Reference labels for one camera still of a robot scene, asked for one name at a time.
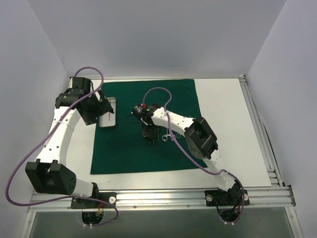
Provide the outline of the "silver curved hemostat forceps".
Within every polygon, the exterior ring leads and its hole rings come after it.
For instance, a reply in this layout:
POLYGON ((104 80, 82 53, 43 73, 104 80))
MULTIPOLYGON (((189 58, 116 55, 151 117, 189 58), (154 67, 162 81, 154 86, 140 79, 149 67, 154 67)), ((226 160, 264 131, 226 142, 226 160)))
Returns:
POLYGON ((162 138, 163 142, 166 142, 166 141, 168 141, 169 139, 170 139, 171 141, 174 141, 172 135, 169 133, 169 129, 168 129, 168 128, 166 129, 166 133, 165 133, 161 138, 162 138))

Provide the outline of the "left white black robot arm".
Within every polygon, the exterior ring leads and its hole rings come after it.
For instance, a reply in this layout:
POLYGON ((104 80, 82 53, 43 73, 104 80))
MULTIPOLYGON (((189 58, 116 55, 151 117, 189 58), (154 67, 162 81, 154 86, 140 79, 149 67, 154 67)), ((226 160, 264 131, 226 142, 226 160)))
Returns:
POLYGON ((85 125, 98 122, 114 109, 102 90, 92 92, 92 82, 85 77, 74 77, 72 86, 59 94, 55 101, 51 136, 34 162, 28 162, 25 172, 37 193, 81 196, 89 208, 99 204, 97 185, 78 179, 66 166, 66 156, 75 126, 79 120, 85 125))

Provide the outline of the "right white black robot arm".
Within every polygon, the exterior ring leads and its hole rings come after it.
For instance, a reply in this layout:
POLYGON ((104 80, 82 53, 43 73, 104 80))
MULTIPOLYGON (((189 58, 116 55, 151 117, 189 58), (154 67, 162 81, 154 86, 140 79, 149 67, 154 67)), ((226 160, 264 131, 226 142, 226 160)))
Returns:
POLYGON ((244 192, 238 178, 227 170, 217 136, 205 118, 184 117, 157 104, 136 105, 131 115, 141 122, 143 137, 147 140, 153 139, 160 128, 166 128, 166 137, 170 137, 194 165, 214 177, 224 204, 232 204, 238 198, 237 192, 244 192))

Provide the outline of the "silver metal instrument tray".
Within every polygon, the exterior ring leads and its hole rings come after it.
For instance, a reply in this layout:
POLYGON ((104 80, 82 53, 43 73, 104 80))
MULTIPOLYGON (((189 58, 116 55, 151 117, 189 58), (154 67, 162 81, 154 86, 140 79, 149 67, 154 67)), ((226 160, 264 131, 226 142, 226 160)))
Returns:
POLYGON ((114 114, 111 114, 110 121, 108 121, 107 113, 100 116, 99 119, 99 127, 101 128, 108 128, 108 127, 114 127, 116 124, 116 98, 115 97, 109 97, 108 98, 111 106, 114 109, 114 114))

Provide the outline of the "green surgical cloth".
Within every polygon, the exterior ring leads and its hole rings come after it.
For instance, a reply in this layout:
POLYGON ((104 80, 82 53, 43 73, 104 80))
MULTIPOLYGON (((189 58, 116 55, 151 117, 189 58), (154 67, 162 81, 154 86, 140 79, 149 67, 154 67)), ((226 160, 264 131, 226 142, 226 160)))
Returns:
POLYGON ((96 126, 91 174, 125 174, 195 169, 196 166, 177 145, 159 132, 158 142, 149 143, 142 137, 141 122, 131 115, 132 109, 145 103, 163 106, 173 113, 198 118, 201 116, 195 81, 153 80, 109 82, 102 86, 107 96, 116 98, 116 124, 114 127, 96 126))

